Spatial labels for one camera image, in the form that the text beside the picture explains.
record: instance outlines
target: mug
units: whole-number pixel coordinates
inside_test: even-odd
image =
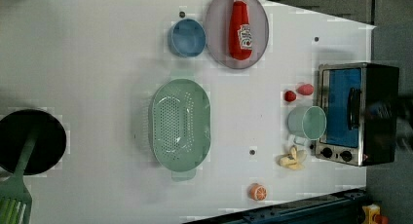
[[[327,120],[318,106],[298,106],[288,115],[288,128],[294,144],[304,146],[307,140],[317,140],[325,132]]]

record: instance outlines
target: red ketchup bottle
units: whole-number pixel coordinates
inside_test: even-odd
[[[251,56],[252,37],[245,0],[234,0],[228,46],[234,59],[245,60]]]

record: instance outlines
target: green strainer basket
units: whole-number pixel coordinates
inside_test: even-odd
[[[174,181],[195,176],[210,147],[210,107],[204,89],[178,79],[163,85],[151,106],[152,147]]]

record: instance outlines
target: pink plate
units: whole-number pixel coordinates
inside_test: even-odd
[[[255,64],[267,48],[269,25],[267,15],[258,0],[246,0],[252,34],[252,55],[246,60],[233,59],[228,49],[228,31],[234,0],[212,0],[206,12],[204,29],[206,44],[212,57],[223,65],[244,69]]]

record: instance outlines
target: black pan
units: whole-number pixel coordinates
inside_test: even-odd
[[[28,161],[25,175],[47,171],[58,163],[66,149],[66,133],[61,123],[41,110],[16,111],[0,121],[0,167],[13,173],[27,135],[35,124],[42,126]]]

